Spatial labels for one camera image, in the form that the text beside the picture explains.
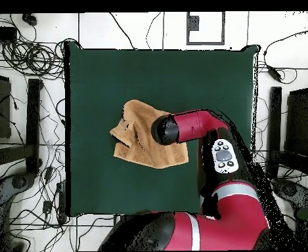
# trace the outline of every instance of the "black border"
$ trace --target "black border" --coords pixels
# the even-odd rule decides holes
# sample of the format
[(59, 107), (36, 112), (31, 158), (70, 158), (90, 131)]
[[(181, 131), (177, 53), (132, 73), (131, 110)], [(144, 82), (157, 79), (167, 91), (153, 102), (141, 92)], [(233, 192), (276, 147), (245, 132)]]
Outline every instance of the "black border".
[(65, 172), (66, 186), (65, 195), (65, 214), (68, 217), (76, 217), (71, 215), (71, 90), (70, 90), (70, 42), (64, 42), (64, 78), (65, 78)]

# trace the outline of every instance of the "black cable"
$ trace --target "black cable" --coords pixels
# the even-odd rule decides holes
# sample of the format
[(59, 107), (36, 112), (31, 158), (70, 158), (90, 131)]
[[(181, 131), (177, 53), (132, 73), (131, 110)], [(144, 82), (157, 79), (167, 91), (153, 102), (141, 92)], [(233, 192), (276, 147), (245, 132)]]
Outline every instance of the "black cable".
[(10, 234), (12, 237), (14, 237), (14, 238), (18, 238), (18, 239), (27, 241), (27, 242), (29, 243), (29, 246), (28, 246), (28, 248), (27, 248), (27, 250), (26, 250), (25, 252), (28, 252), (28, 251), (29, 251), (29, 249), (30, 249), (30, 247), (31, 247), (31, 241), (30, 241), (30, 240), (28, 240), (28, 239), (26, 239), (26, 238), (22, 238), (22, 237), (16, 236), (16, 235), (14, 235), (14, 234), (12, 234), (12, 233), (10, 233), (10, 232), (9, 232), (9, 234)]
[(56, 113), (57, 113), (59, 116), (61, 116), (61, 117), (65, 117), (65, 116), (59, 113), (58, 105), (59, 105), (62, 101), (64, 101), (64, 100), (65, 100), (65, 98), (62, 98), (62, 99), (59, 100), (58, 103), (56, 104)]
[[(60, 228), (60, 225), (50, 224), (49, 222), (47, 222), (47, 221), (45, 221), (44, 219), (42, 219), (40, 216), (36, 215), (33, 211), (30, 211), (29, 209), (24, 209), (23, 211), (21, 211), (21, 212), (18, 214), (18, 217), (19, 217), (23, 212), (25, 212), (25, 211), (31, 213), (32, 215), (34, 215), (36, 218), (38, 218), (38, 219), (39, 219), (40, 221), (42, 221), (43, 223), (48, 224), (51, 228), (56, 228), (56, 229)], [(13, 221), (11, 221), (11, 222), (9, 223), (9, 225), (11, 225), (16, 219), (17, 219), (17, 218), (15, 217), (15, 219), (14, 219)]]
[[(308, 33), (308, 30), (294, 33), (294, 34), (292, 34), (292, 35), (289, 35), (288, 37), (285, 37), (285, 38), (282, 38), (282, 39), (278, 39), (278, 40), (273, 41), (272, 43), (270, 43), (270, 44), (267, 46), (267, 48), (265, 49), (265, 51), (263, 52), (263, 59), (264, 59), (264, 63), (265, 63), (265, 65), (267, 66), (267, 68), (268, 68), (269, 70), (274, 70), (274, 71), (276, 71), (276, 68), (274, 68), (274, 67), (268, 65), (268, 63), (266, 62), (267, 51), (268, 51), (268, 48), (269, 48), (271, 45), (274, 45), (275, 43), (278, 43), (279, 41), (284, 41), (285, 39), (289, 39), (289, 38), (291, 38), (291, 37), (294, 37), (294, 36), (297, 36), (297, 35), (302, 35), (302, 34), (305, 34), (305, 33)], [(296, 70), (295, 68), (291, 68), (291, 69), (293, 69), (293, 70), (295, 71), (295, 73), (296, 73), (296, 76), (295, 76), (294, 80), (292, 80), (291, 82), (283, 82), (283, 80), (284, 80), (284, 78), (285, 78), (285, 76), (286, 76), (286, 74), (284, 73), (284, 77), (283, 77), (281, 80), (277, 80), (277, 81), (280, 82), (280, 83), (282, 83), (282, 84), (291, 84), (291, 83), (293, 83), (293, 82), (297, 79), (297, 70)]]
[(72, 245), (72, 240), (71, 240), (71, 227), (68, 229), (68, 232), (69, 232), (69, 238), (70, 238), (70, 245), (71, 245), (71, 248), (72, 248), (72, 251), (73, 252), (76, 252), (73, 248), (73, 245)]
[(164, 18), (165, 18), (165, 12), (163, 12), (163, 35), (162, 35), (162, 50), (164, 50)]
[(77, 252), (77, 217), (76, 217), (76, 252)]
[(118, 25), (119, 29), (125, 34), (125, 36), (128, 38), (128, 41), (130, 42), (130, 45), (133, 49), (136, 49), (134, 46), (133, 46), (133, 43), (131, 42), (129, 36), (124, 32), (124, 30), (122, 29), (122, 27), (119, 25), (119, 22), (116, 20), (115, 16), (110, 12), (109, 13), (112, 18), (114, 19), (115, 23)]
[(151, 21), (151, 23), (150, 23), (150, 26), (149, 26), (149, 29), (148, 29), (148, 31), (147, 31), (147, 33), (146, 33), (146, 45), (148, 45), (148, 48), (151, 50), (151, 48), (150, 48), (150, 46), (149, 46), (149, 44), (148, 44), (148, 34), (149, 34), (149, 31), (150, 31), (150, 29), (151, 29), (151, 25), (152, 25), (152, 23), (155, 21), (155, 19), (157, 19), (157, 17), (161, 14), (162, 12), (160, 12), (157, 16), (155, 16), (153, 19), (152, 19), (152, 21)]
[(295, 223), (297, 223), (296, 222), (296, 220), (295, 220), (295, 218), (293, 218), (293, 217), (291, 217), (291, 216), (289, 216), (289, 215), (285, 215), (284, 213), (282, 214), (284, 217), (288, 217), (289, 219), (291, 219), (292, 221), (294, 221)]
[(1, 68), (13, 68), (24, 75), (39, 76), (48, 80), (55, 80), (57, 78), (62, 78), (62, 80), (64, 80), (62, 77), (64, 72), (64, 43), (66, 41), (73, 41), (82, 49), (75, 39), (67, 38), (58, 43), (49, 43), (55, 45), (55, 49), (52, 50), (45, 45), (47, 44), (46, 42), (37, 42), (35, 39), (30, 41), (26, 39), (12, 21), (12, 17), (11, 22), (8, 20), (0, 20), (0, 22), (12, 25), (19, 34), (16, 41), (2, 43), (1, 54), (3, 60), (6, 61), (10, 67), (0, 66)]
[(65, 234), (65, 231), (67, 230), (67, 228), (68, 228), (68, 227), (66, 227), (64, 231), (57, 232), (57, 234), (46, 244), (44, 250), (42, 250), (42, 251), (40, 251), (40, 252), (46, 252), (47, 249), (51, 248), (51, 246), (48, 247), (48, 245), (55, 239), (55, 242), (53, 243), (52, 248), (51, 248), (51, 250), (50, 250), (50, 252), (51, 252), (52, 249), (53, 249), (53, 247), (55, 246), (55, 244), (56, 244), (57, 242), (59, 242), (60, 239), (63, 237), (63, 235)]
[(289, 35), (288, 37), (285, 37), (285, 38), (283, 38), (283, 39), (278, 39), (277, 41), (273, 41), (271, 44), (269, 44), (269, 45), (267, 46), (266, 50), (265, 50), (264, 53), (263, 53), (263, 59), (264, 59), (264, 61), (265, 61), (265, 64), (268, 65), (268, 64), (266, 63), (266, 55), (267, 55), (268, 48), (269, 48), (271, 45), (274, 45), (275, 43), (278, 43), (279, 41), (284, 41), (285, 39), (289, 39), (290, 37), (294, 37), (294, 36), (297, 36), (297, 35), (302, 35), (302, 34), (304, 34), (304, 33), (308, 33), (308, 30), (306, 30), (306, 31), (301, 31), (301, 32), (297, 32), (297, 33), (292, 34), (292, 35)]
[(110, 220), (112, 220), (112, 219), (114, 219), (114, 218), (113, 218), (113, 217), (110, 217), (109, 219), (104, 219), (104, 218), (99, 217), (99, 218), (95, 219), (95, 220), (93, 221), (91, 227), (88, 229), (88, 231), (86, 231), (86, 233), (82, 234), (82, 235), (79, 237), (79, 239), (78, 239), (77, 250), (79, 251), (79, 248), (80, 248), (80, 239), (81, 239), (82, 237), (84, 237), (85, 235), (87, 235), (87, 234), (92, 230), (92, 228), (94, 227), (94, 224), (95, 224), (97, 221), (99, 221), (99, 220), (110, 221)]

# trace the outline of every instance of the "gray stripe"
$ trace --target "gray stripe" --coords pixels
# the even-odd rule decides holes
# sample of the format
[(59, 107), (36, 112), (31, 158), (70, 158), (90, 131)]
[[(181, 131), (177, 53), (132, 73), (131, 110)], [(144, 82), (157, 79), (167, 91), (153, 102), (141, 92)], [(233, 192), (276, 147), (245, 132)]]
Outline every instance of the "gray stripe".
[(223, 199), (227, 196), (239, 194), (254, 197), (256, 200), (259, 201), (255, 190), (245, 184), (228, 184), (214, 191), (212, 196), (214, 194), (218, 194), (218, 200)]
[(191, 229), (192, 229), (192, 247), (191, 251), (199, 251), (200, 250), (200, 232), (198, 221), (190, 214), (186, 213), (191, 221)]

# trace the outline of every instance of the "brown towel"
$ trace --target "brown towel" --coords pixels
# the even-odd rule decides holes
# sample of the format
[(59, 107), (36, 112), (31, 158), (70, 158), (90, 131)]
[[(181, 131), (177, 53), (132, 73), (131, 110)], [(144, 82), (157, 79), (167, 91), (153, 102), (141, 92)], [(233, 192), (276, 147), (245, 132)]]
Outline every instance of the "brown towel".
[(188, 162), (186, 143), (162, 146), (152, 138), (153, 122), (167, 114), (139, 100), (126, 102), (122, 119), (110, 131), (121, 141), (116, 143), (114, 157), (157, 169)]

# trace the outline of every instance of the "control button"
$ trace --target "control button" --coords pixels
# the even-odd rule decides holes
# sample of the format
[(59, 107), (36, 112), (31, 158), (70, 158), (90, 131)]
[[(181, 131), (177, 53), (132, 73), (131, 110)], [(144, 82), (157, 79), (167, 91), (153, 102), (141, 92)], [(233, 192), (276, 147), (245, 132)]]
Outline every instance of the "control button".
[(221, 150), (216, 153), (217, 161), (228, 161), (232, 159), (232, 154), (229, 151)]

